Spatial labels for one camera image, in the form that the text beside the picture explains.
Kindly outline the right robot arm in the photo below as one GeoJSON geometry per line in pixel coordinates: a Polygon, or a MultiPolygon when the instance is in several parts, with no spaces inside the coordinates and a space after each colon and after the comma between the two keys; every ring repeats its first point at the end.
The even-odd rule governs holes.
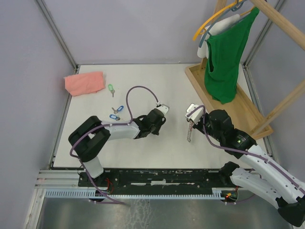
{"type": "Polygon", "coordinates": [[[209,114],[204,106],[186,115],[193,127],[219,142],[219,149],[251,166],[260,177],[249,173],[233,162],[226,163],[219,174],[219,182],[229,187],[243,187],[273,205],[280,216],[295,227],[305,221],[305,184],[276,163],[246,132],[234,127],[225,110],[209,114]]]}

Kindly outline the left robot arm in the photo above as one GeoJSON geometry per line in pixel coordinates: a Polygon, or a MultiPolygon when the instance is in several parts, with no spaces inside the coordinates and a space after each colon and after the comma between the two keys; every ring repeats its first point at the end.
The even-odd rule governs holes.
{"type": "Polygon", "coordinates": [[[95,186],[105,182],[104,169],[98,159],[98,154],[104,145],[117,139],[140,139],[149,134],[158,135],[165,123],[165,115],[169,107],[160,105],[147,115],[133,118],[130,123],[102,122],[97,116],[89,117],[70,136],[68,141],[75,151],[76,157],[89,173],[89,181],[95,186]]]}

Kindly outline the silver chain keyring red tag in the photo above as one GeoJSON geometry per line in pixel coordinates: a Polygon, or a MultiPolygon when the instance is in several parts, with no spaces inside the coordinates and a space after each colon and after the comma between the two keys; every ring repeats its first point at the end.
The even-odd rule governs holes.
{"type": "Polygon", "coordinates": [[[191,137],[192,137],[192,131],[193,131],[193,121],[191,119],[187,119],[187,122],[189,124],[188,126],[188,132],[187,132],[187,141],[190,143],[191,142],[191,137]]]}

